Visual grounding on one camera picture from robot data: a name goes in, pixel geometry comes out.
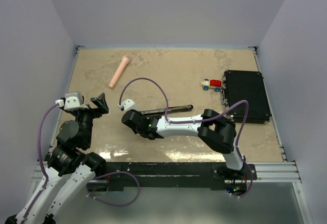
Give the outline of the black stapler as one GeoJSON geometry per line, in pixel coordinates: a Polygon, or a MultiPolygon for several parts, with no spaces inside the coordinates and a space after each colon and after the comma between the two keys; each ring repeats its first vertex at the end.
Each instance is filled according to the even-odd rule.
{"type": "MultiPolygon", "coordinates": [[[[168,114],[173,114],[173,113],[181,113],[181,112],[187,112],[187,111],[192,111],[193,106],[191,104],[189,105],[183,105],[183,106],[172,106],[168,107],[168,114]]],[[[152,110],[144,110],[141,111],[141,114],[144,115],[145,117],[150,117],[150,116],[163,116],[166,112],[166,108],[157,108],[157,109],[152,109],[152,110]]]]}

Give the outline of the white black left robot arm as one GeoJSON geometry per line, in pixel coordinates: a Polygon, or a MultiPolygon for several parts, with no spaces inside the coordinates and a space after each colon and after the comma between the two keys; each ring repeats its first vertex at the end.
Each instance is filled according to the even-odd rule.
{"type": "Polygon", "coordinates": [[[43,177],[32,197],[6,223],[57,223],[58,215],[89,181],[101,179],[106,161],[90,148],[93,120],[109,113],[105,94],[91,98],[94,108],[84,103],[80,92],[66,94],[54,107],[74,116],[64,122],[56,136],[57,146],[47,164],[40,163],[43,177]]]}

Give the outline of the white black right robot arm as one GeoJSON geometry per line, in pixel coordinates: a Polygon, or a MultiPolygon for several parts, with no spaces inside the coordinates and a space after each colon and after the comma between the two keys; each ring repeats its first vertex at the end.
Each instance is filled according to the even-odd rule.
{"type": "Polygon", "coordinates": [[[145,117],[131,109],[124,113],[121,122],[135,134],[149,140],[173,136],[200,138],[211,150],[223,155],[228,175],[238,180],[245,173],[244,157],[238,149],[240,135],[236,125],[222,114],[205,109],[200,115],[189,118],[145,117]]]}

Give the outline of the pink toy microphone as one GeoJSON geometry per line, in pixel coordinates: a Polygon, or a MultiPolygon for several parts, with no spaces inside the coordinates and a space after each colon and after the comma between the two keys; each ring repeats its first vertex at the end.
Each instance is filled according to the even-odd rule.
{"type": "Polygon", "coordinates": [[[121,76],[121,74],[123,73],[125,67],[127,66],[127,64],[130,62],[130,58],[127,56],[123,56],[121,59],[121,62],[117,68],[117,70],[115,71],[112,79],[109,82],[109,88],[114,88],[114,86],[116,85],[119,77],[121,76]]]}

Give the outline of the red toy block car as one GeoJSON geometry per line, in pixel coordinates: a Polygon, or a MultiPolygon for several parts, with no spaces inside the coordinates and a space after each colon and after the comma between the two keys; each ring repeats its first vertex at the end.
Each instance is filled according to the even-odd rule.
{"type": "Polygon", "coordinates": [[[201,82],[201,85],[205,91],[213,89],[214,91],[219,92],[221,90],[222,82],[216,79],[204,79],[201,82]]]}

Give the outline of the black hard case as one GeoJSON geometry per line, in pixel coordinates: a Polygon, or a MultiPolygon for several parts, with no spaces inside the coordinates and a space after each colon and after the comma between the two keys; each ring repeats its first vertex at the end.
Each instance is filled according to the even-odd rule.
{"type": "Polygon", "coordinates": [[[241,100],[246,100],[249,104],[246,123],[266,124],[270,121],[271,112],[261,72],[239,70],[224,72],[221,103],[229,108],[241,100]]]}

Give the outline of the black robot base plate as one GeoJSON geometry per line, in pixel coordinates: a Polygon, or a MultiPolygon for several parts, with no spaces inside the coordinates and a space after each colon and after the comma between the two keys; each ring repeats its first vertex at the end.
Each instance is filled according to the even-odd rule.
{"type": "Polygon", "coordinates": [[[224,162],[154,163],[107,162],[106,173],[115,175],[87,184],[91,191],[123,191],[136,187],[135,180],[122,172],[131,173],[143,188],[209,188],[225,190],[232,185],[256,180],[255,165],[244,166],[242,173],[229,173],[224,162]]]}

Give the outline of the aluminium frame rail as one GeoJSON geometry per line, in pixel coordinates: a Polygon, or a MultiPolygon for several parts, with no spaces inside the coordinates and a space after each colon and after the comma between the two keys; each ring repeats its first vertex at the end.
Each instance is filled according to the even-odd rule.
{"type": "Polygon", "coordinates": [[[295,162],[257,162],[255,182],[261,183],[300,183],[301,177],[295,162]]]}

